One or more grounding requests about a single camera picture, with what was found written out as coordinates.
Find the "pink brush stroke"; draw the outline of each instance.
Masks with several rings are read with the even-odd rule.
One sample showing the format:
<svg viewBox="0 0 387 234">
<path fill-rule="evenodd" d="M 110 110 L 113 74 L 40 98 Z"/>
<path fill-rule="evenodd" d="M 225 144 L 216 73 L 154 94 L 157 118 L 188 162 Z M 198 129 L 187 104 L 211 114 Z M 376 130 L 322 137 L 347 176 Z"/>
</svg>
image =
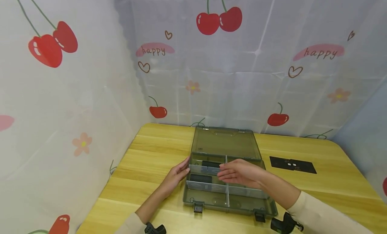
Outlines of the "pink brush stroke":
<svg viewBox="0 0 387 234">
<path fill-rule="evenodd" d="M 0 132 L 10 128 L 15 119 L 9 115 L 0 115 Z"/>
<path fill-rule="evenodd" d="M 299 59 L 302 59 L 306 56 L 310 56 L 310 55 L 304 56 L 306 49 L 308 49 L 309 54 L 312 51 L 316 51 L 317 54 L 320 51 L 325 51 L 325 52 L 326 51 L 331 51 L 331 52 L 337 51 L 336 56 L 343 56 L 344 55 L 344 47 L 343 46 L 324 43 L 324 44 L 312 45 L 312 46 L 309 46 L 307 48 L 304 48 L 298 54 L 296 54 L 296 56 L 294 56 L 293 61 L 298 61 Z"/>
<path fill-rule="evenodd" d="M 166 45 L 165 43 L 144 43 L 143 45 L 140 46 L 140 48 L 137 49 L 136 56 L 137 57 L 144 56 L 144 52 L 142 51 L 142 49 L 145 49 L 145 50 L 149 49 L 150 51 L 152 51 L 153 48 L 160 48 L 160 49 L 165 48 L 165 53 L 175 52 L 175 50 L 171 46 Z"/>
</svg>

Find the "black object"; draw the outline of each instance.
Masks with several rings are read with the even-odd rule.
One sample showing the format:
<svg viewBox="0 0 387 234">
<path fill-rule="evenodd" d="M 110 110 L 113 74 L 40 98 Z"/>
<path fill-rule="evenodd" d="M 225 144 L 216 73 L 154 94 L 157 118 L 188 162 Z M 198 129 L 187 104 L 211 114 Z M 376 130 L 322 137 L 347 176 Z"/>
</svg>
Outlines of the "black object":
<svg viewBox="0 0 387 234">
<path fill-rule="evenodd" d="M 288 212 L 285 212 L 283 221 L 273 218 L 270 224 L 270 228 L 280 234 L 289 234 L 295 227 L 301 232 L 304 230 L 304 227 L 293 220 Z"/>
<path fill-rule="evenodd" d="M 196 175 L 196 174 L 191 174 L 189 176 L 190 181 L 195 181 L 195 182 L 202 182 L 202 183 L 212 183 L 212 177 L 207 176 L 207 175 Z"/>
<path fill-rule="evenodd" d="M 254 211 L 255 221 L 263 222 L 263 223 L 266 222 L 266 219 L 265 219 L 265 212 L 260 211 L 260 210 L 258 210 L 258 209 L 253 209 L 253 211 Z"/>
<path fill-rule="evenodd" d="M 220 168 L 220 163 L 209 162 L 209 161 L 202 161 L 202 166 L 212 167 L 212 168 Z"/>
<path fill-rule="evenodd" d="M 270 163 L 272 167 L 285 169 L 285 170 L 297 170 L 301 172 L 307 172 L 316 174 L 316 169 L 313 166 L 313 163 L 294 160 L 294 159 L 286 159 L 286 158 L 278 158 L 270 156 Z"/>
<path fill-rule="evenodd" d="M 161 225 L 155 229 L 155 227 L 150 222 L 146 224 L 146 228 L 144 231 L 145 231 L 145 234 L 166 234 L 167 233 L 167 230 L 165 229 L 164 225 Z"/>
<path fill-rule="evenodd" d="M 204 202 L 197 201 L 193 204 L 194 213 L 203 213 L 203 204 Z"/>
</svg>

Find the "white sleeve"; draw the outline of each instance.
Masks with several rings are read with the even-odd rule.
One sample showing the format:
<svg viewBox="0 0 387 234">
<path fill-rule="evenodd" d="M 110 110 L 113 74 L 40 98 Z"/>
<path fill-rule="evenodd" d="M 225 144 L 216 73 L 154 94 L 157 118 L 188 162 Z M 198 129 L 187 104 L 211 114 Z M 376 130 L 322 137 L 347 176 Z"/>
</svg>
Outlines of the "white sleeve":
<svg viewBox="0 0 387 234">
<path fill-rule="evenodd" d="M 137 214 L 132 213 L 114 234 L 145 234 L 145 228 Z"/>
<path fill-rule="evenodd" d="M 372 234 L 345 214 L 303 191 L 288 213 L 304 226 L 305 234 Z"/>
</svg>

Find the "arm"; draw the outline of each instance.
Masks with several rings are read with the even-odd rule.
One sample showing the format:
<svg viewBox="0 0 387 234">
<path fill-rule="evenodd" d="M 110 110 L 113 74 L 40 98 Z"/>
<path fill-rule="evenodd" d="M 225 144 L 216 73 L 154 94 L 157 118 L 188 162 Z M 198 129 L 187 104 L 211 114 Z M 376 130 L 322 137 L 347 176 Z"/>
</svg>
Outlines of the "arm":
<svg viewBox="0 0 387 234">
<path fill-rule="evenodd" d="M 372 233 L 343 213 L 256 165 L 237 159 L 220 168 L 221 172 L 217 174 L 220 180 L 262 189 L 304 226 L 306 234 Z"/>
<path fill-rule="evenodd" d="M 115 234 L 144 234 L 146 224 L 152 219 L 160 204 L 166 199 L 189 173 L 189 157 L 171 168 L 160 186 L 146 199 L 146 201 L 132 213 Z"/>
</svg>

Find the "cherry stem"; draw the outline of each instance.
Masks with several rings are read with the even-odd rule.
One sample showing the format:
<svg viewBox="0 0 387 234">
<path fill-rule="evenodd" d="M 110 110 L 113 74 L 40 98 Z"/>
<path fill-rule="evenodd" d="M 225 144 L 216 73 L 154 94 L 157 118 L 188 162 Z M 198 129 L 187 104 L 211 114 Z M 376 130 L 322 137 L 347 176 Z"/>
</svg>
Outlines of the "cherry stem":
<svg viewBox="0 0 387 234">
<path fill-rule="evenodd" d="M 326 134 L 326 133 L 328 133 L 328 132 L 324 132 L 323 134 L 311 134 L 311 135 L 306 135 L 305 137 L 318 136 L 317 139 L 319 139 L 320 136 L 324 136 L 325 139 L 327 139 L 326 135 L 324 135 L 324 134 Z"/>
<path fill-rule="evenodd" d="M 224 12 L 227 12 L 226 6 L 224 5 L 224 0 L 222 0 L 222 4 L 223 4 Z"/>
<path fill-rule="evenodd" d="M 152 96 L 149 97 L 151 97 L 156 102 L 156 106 L 158 107 L 159 105 L 157 104 L 157 101 Z"/>
<path fill-rule="evenodd" d="M 28 234 L 42 233 L 42 232 L 48 234 L 48 231 L 46 231 L 46 230 L 36 230 L 36 231 L 30 232 L 30 233 L 28 233 Z"/>
<path fill-rule="evenodd" d="M 202 122 L 202 120 L 206 119 L 205 117 L 203 119 L 200 120 L 200 122 L 198 122 L 198 124 L 200 124 Z"/>
<path fill-rule="evenodd" d="M 46 15 L 44 15 L 44 13 L 42 12 L 42 10 L 40 9 L 40 7 L 36 4 L 36 2 L 34 0 L 31 0 L 33 2 L 33 4 L 35 5 L 36 8 L 38 8 L 39 12 L 43 15 L 43 17 L 51 24 L 51 26 L 56 30 L 56 27 L 53 25 L 53 23 L 51 23 L 50 20 L 48 20 L 48 18 L 46 17 Z"/>
<path fill-rule="evenodd" d="M 330 131 L 333 131 L 333 129 L 329 130 L 328 132 L 330 132 Z M 328 133 L 328 132 L 324 132 L 323 134 L 320 134 L 320 135 L 324 135 L 325 133 Z"/>
<path fill-rule="evenodd" d="M 210 14 L 209 1 L 210 0 L 207 0 L 207 14 Z"/>
<path fill-rule="evenodd" d="M 277 102 L 280 106 L 281 106 L 281 111 L 280 111 L 280 114 L 282 113 L 282 105 L 281 103 Z"/>
<path fill-rule="evenodd" d="M 206 118 L 204 117 L 203 119 L 200 120 L 200 122 L 194 122 L 192 125 L 190 125 L 190 127 L 192 127 L 194 124 L 198 124 L 198 125 L 203 124 L 202 120 L 204 120 L 204 119 L 206 119 Z"/>
<path fill-rule="evenodd" d="M 35 31 L 35 33 L 36 33 L 36 34 L 38 35 L 38 37 L 40 38 L 40 34 L 39 34 L 38 31 L 36 30 L 36 28 L 32 25 L 30 19 L 28 18 L 27 14 L 26 14 L 26 11 L 25 11 L 24 8 L 23 8 L 22 3 L 20 2 L 20 0 L 17 0 L 17 2 L 19 3 L 20 8 L 22 9 L 23 14 L 25 15 L 25 18 L 27 19 L 27 21 L 30 23 L 30 25 L 31 25 L 31 27 L 33 28 L 33 30 Z"/>
</svg>

